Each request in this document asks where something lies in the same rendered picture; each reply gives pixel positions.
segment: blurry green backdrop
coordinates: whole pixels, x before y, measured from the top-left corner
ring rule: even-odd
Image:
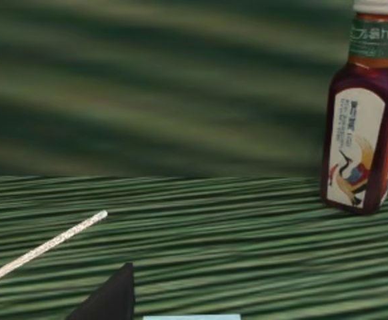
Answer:
[[[351,1],[0,0],[0,174],[318,174]]]

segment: stick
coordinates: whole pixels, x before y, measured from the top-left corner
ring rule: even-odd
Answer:
[[[0,278],[4,277],[6,274],[12,272],[16,268],[19,268],[20,266],[26,264],[27,262],[31,261],[32,259],[40,256],[44,252],[56,247],[58,244],[68,240],[69,238],[78,234],[79,232],[83,231],[84,229],[94,225],[96,222],[99,222],[100,220],[106,218],[106,216],[108,216],[108,212],[106,212],[106,210],[102,210],[101,212],[97,213],[96,215],[94,215],[94,216],[84,220],[83,222],[79,223],[78,225],[66,230],[66,232],[61,233],[60,235],[49,240],[48,242],[45,242],[44,244],[31,250],[30,252],[20,256],[18,259],[13,260],[12,262],[2,266],[0,268]]]

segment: light blue object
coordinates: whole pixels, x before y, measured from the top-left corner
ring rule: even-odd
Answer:
[[[240,315],[170,315],[147,316],[143,320],[241,320]]]

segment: black triangular object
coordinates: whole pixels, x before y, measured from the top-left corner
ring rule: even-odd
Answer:
[[[126,263],[90,295],[66,320],[133,320],[133,265]]]

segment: white bottle cap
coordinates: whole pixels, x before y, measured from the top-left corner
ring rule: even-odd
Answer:
[[[354,0],[354,11],[374,15],[388,15],[388,0]]]

